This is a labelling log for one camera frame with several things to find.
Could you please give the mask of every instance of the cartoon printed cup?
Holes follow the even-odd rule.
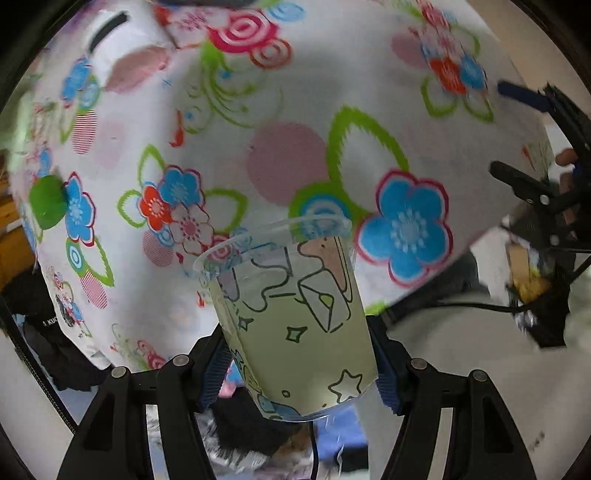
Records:
[[[377,378],[351,222],[315,215],[235,236],[195,262],[261,414],[305,421]]]

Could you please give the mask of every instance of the finger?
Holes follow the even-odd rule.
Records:
[[[577,153],[572,148],[567,148],[563,152],[556,155],[556,163],[561,167],[570,165],[578,160]]]
[[[563,173],[560,176],[560,184],[558,186],[560,194],[562,195],[563,193],[569,192],[573,188],[574,188],[573,174],[569,171],[566,173]]]
[[[571,172],[563,173],[560,176],[560,184],[558,190],[560,194],[571,191],[574,188],[573,174]],[[577,215],[573,209],[569,208],[563,212],[564,221],[567,225],[573,223],[577,219]]]

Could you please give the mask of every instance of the black clamp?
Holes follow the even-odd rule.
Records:
[[[535,92],[510,82],[499,82],[501,95],[549,113],[556,121],[578,155],[573,178],[574,189],[556,195],[548,185],[534,180],[500,161],[491,163],[491,175],[511,186],[516,197],[533,206],[542,232],[531,241],[538,250],[591,253],[591,121],[560,89],[547,85],[544,92]],[[562,213],[580,206],[577,220],[567,225]]]
[[[405,417],[382,480],[427,479],[441,409],[449,407],[454,415],[445,480],[535,479],[519,431],[484,372],[439,373],[390,340],[380,317],[367,321],[382,400]],[[218,326],[188,355],[175,356],[160,370],[132,374],[114,368],[82,419],[58,480],[153,480],[147,404],[158,405],[170,480],[215,480],[193,412],[215,401],[231,360]]]
[[[473,370],[467,377],[438,372],[390,340],[381,318],[368,317],[368,326],[380,396],[404,416],[382,480],[427,479],[443,408],[453,408],[443,480],[535,480],[519,430],[485,372]]]

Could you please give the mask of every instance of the black cable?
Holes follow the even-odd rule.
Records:
[[[309,424],[310,428],[310,440],[312,441],[312,473],[310,474],[310,480],[316,480],[318,475],[318,446],[316,445],[316,435],[314,434],[314,422],[311,421]]]
[[[563,285],[563,287],[570,286],[577,278],[579,278],[585,270],[587,270],[591,266],[591,255],[589,255],[583,263],[569,276],[570,279],[568,282]],[[431,305],[426,305],[425,308],[432,309],[432,308],[439,308],[439,307],[465,307],[465,308],[473,308],[473,309],[481,309],[481,310],[491,310],[493,312],[501,312],[501,313],[522,313],[527,312],[528,310],[534,310],[536,307],[543,305],[549,298],[553,297],[557,293],[562,293],[560,288],[550,288],[542,295],[540,295],[537,299],[524,303],[520,307],[505,307],[504,305],[494,305],[492,303],[480,303],[480,302],[471,302],[471,301],[458,301],[458,302],[446,302],[446,301],[436,301]]]

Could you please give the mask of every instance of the green ball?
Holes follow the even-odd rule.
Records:
[[[68,200],[63,182],[55,175],[47,175],[35,181],[29,191],[31,210],[43,230],[60,223],[68,210]]]

